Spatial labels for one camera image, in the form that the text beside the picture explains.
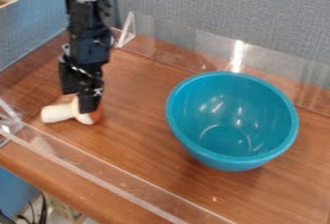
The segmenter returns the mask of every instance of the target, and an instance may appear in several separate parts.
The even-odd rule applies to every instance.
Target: blue bowl
[[[186,79],[166,103],[171,130],[192,157],[223,171],[259,167],[292,145],[299,118],[282,91],[242,73]]]

